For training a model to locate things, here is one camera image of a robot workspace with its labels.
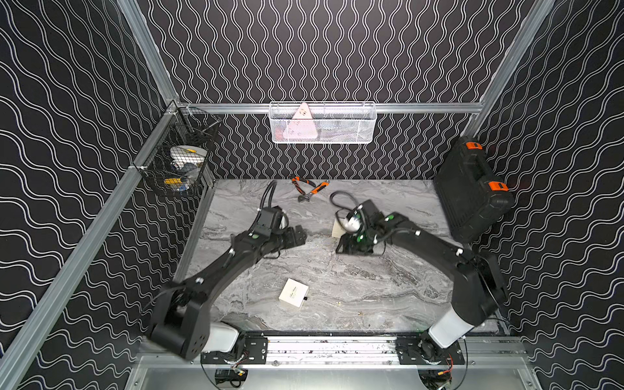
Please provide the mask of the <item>cream jewelry box sleeve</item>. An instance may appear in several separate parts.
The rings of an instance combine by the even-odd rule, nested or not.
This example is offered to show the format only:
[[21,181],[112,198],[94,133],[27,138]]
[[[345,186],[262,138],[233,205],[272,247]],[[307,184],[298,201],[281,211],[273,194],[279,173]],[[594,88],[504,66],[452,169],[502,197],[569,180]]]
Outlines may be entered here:
[[346,219],[344,218],[339,218],[339,219],[334,220],[332,231],[331,231],[332,237],[340,238],[344,234],[346,234],[346,230],[344,229],[345,222],[346,222]]

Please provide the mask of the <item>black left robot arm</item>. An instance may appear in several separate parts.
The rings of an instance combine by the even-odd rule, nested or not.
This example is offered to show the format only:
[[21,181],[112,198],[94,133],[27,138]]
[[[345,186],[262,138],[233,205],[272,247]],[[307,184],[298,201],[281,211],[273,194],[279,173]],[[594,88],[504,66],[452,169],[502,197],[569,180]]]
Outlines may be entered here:
[[211,308],[240,274],[260,260],[303,246],[301,225],[283,226],[288,216],[279,206],[261,209],[251,227],[231,237],[230,248],[209,266],[180,282],[171,282],[154,302],[146,336],[167,351],[192,360],[211,334]]

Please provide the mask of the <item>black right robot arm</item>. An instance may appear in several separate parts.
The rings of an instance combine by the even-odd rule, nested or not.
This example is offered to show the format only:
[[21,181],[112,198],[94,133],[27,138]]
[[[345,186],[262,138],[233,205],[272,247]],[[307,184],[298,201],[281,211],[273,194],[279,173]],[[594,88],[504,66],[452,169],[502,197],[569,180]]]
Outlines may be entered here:
[[508,299],[497,257],[453,245],[408,217],[384,215],[371,200],[336,212],[344,230],[336,252],[373,255],[377,245],[393,245],[433,266],[453,283],[450,308],[421,336],[423,354],[448,349],[481,325]]

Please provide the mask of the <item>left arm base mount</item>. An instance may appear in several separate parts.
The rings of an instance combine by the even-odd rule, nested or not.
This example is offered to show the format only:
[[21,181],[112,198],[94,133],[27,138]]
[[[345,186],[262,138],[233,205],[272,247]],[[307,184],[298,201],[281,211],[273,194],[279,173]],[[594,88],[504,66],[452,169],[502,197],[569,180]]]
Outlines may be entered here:
[[267,361],[268,339],[263,336],[243,335],[228,352],[203,352],[201,363],[212,365],[263,365]]

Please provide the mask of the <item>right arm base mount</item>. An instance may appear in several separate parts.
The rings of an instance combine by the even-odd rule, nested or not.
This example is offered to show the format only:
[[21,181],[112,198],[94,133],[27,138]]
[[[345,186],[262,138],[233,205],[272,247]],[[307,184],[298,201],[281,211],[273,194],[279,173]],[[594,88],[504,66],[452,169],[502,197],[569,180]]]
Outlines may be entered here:
[[398,337],[395,346],[401,365],[450,366],[466,363],[466,357],[458,341],[443,349],[427,336]]

